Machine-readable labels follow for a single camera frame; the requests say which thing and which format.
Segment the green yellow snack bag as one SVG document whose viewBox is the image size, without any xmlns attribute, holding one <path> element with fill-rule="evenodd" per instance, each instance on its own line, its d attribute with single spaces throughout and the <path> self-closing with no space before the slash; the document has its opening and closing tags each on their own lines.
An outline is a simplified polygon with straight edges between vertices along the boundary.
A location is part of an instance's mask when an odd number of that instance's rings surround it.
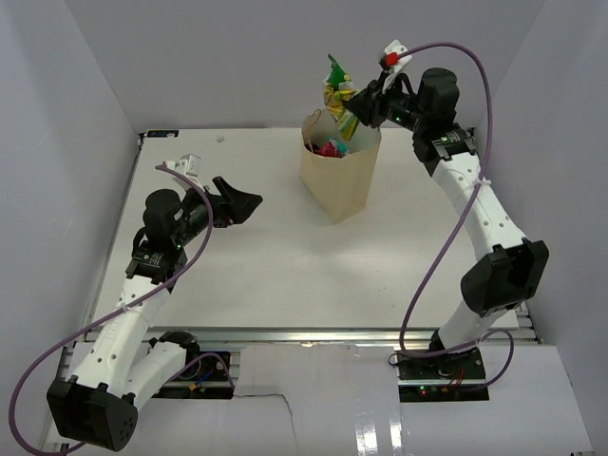
<svg viewBox="0 0 608 456">
<path fill-rule="evenodd" d="M 330 70 L 323 83 L 324 105 L 336 123 L 341 138 L 349 142 L 359 125 L 359 120 L 352 114 L 344 103 L 356 93 L 351 76 L 331 55 L 328 55 Z"/>
</svg>

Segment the beige paper bag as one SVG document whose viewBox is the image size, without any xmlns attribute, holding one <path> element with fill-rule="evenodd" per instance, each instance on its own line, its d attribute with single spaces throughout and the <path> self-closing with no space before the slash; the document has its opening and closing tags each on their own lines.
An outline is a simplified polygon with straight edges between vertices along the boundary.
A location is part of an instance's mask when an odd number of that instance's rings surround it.
<svg viewBox="0 0 608 456">
<path fill-rule="evenodd" d="M 362 212 L 367 203 L 382 134 L 360 125 L 352 139 L 343 140 L 326 109 L 317 109 L 301 125 L 299 175 L 315 200 L 334 223 Z M 344 143 L 350 153 L 343 158 L 315 155 L 328 140 Z"/>
</svg>

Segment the green Fox's mint candy bag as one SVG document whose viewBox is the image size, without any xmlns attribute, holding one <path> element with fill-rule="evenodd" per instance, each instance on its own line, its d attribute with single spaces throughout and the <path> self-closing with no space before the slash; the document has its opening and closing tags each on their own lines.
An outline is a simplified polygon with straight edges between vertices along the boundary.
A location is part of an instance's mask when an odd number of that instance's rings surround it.
<svg viewBox="0 0 608 456">
<path fill-rule="evenodd" d="M 343 157 L 347 156 L 350 153 L 349 148 L 344 143 L 339 142 L 335 139 L 330 139 L 326 143 L 332 143 L 335 147 L 339 148 L 343 154 Z"/>
</svg>

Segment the red small snack packet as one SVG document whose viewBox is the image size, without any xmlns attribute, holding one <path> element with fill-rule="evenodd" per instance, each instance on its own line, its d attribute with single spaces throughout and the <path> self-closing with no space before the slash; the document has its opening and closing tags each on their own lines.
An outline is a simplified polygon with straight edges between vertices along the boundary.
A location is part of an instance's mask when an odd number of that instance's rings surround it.
<svg viewBox="0 0 608 456">
<path fill-rule="evenodd" d="M 331 142 L 325 143 L 323 146 L 315 149 L 315 155 L 326 158 L 342 158 L 343 154 L 339 148 L 335 147 Z"/>
</svg>

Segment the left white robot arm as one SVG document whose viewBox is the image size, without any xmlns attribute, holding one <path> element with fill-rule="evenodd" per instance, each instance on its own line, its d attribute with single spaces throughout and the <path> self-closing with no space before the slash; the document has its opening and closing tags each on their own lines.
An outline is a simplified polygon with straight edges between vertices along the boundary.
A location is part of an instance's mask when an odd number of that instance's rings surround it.
<svg viewBox="0 0 608 456">
<path fill-rule="evenodd" d="M 141 361 L 135 357 L 178 277 L 192 262 L 186 245 L 213 228 L 244 223 L 263 202 L 262 196 L 237 190 L 222 177 L 213 183 L 216 194 L 186 180 L 184 195 L 159 189 L 147 196 L 116 315 L 104 323 L 72 374 L 53 381 L 47 390 L 61 436 L 119 452 L 157 390 L 176 375 L 189 379 L 199 372 L 200 349 L 187 332 L 168 332 Z"/>
</svg>

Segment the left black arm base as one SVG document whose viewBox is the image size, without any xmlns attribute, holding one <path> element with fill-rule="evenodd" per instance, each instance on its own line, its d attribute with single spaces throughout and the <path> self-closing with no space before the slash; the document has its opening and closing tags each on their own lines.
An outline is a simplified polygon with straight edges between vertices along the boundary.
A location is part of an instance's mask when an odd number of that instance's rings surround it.
<svg viewBox="0 0 608 456">
<path fill-rule="evenodd" d="M 216 383 L 230 387 L 230 366 L 231 353 L 215 351 L 214 355 L 201 358 L 194 366 L 171 378 L 164 387 L 173 386 L 187 392 L 203 392 Z"/>
</svg>

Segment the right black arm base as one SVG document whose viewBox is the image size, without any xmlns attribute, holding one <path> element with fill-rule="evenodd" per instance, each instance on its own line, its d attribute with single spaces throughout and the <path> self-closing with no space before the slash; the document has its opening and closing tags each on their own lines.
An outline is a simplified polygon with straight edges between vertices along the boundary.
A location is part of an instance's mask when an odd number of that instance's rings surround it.
<svg viewBox="0 0 608 456">
<path fill-rule="evenodd" d="M 420 398 L 446 396 L 486 381 L 485 366 L 478 349 L 429 358 L 414 358 L 395 352 L 389 365 L 397 370 L 398 385 Z"/>
</svg>

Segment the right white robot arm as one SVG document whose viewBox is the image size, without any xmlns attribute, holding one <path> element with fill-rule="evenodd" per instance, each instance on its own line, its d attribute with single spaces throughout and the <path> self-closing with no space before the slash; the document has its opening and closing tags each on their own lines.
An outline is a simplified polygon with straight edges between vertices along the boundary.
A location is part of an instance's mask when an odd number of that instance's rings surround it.
<svg viewBox="0 0 608 456">
<path fill-rule="evenodd" d="M 459 216 L 456 228 L 473 246 L 476 262 L 461 278 L 462 300 L 428 347 L 430 370 L 443 379 L 462 369 L 460 352 L 536 294 L 549 258 L 545 242 L 528 238 L 484 178 L 473 129 L 455 121 L 459 95 L 457 77 L 447 69 L 426 70 L 417 90 L 407 75 L 384 70 L 345 103 L 366 126 L 391 121 L 411 131 L 418 161 L 446 193 Z"/>
</svg>

